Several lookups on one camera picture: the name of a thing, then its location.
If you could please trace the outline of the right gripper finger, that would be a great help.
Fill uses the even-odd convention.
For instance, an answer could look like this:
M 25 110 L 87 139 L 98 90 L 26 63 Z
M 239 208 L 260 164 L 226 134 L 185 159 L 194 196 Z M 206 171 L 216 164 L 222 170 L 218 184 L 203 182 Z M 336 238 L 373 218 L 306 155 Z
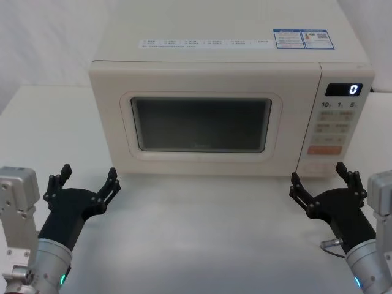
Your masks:
M 302 185 L 297 172 L 291 175 L 289 196 L 305 211 L 310 219 L 320 219 L 321 203 L 317 197 L 313 197 Z
M 363 187 L 359 171 L 348 171 L 343 162 L 337 162 L 336 172 L 344 180 L 349 191 L 351 191 L 360 202 L 364 202 L 368 193 Z

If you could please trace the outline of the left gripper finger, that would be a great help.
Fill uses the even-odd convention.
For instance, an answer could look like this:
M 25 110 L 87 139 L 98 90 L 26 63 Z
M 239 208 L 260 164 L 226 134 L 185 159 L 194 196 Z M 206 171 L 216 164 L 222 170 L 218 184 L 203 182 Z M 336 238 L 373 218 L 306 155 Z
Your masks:
M 71 174 L 71 166 L 69 164 L 65 164 L 61 169 L 60 174 L 50 175 L 48 178 L 47 191 L 44 193 L 43 199 L 48 202 L 54 194 L 57 194 L 70 178 Z
M 107 206 L 120 190 L 117 171 L 114 167 L 111 167 L 105 184 L 95 193 L 94 199 L 91 199 L 93 211 L 106 212 Z

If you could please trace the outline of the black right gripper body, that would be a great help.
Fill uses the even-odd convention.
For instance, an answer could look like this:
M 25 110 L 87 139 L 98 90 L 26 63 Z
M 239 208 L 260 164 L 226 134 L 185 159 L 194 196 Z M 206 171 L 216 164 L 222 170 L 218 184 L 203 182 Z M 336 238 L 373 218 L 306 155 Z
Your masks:
M 314 198 L 313 219 L 325 221 L 348 253 L 355 246 L 375 239 L 375 230 L 362 212 L 367 192 L 364 189 L 338 188 Z

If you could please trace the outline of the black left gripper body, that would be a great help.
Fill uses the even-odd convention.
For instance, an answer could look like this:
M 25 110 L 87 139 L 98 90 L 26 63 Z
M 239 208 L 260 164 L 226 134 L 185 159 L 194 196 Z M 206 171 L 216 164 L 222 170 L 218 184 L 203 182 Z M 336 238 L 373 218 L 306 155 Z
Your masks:
M 50 210 L 39 238 L 62 244 L 72 251 L 91 211 L 92 198 L 96 194 L 85 190 L 68 188 L 51 195 L 48 199 Z

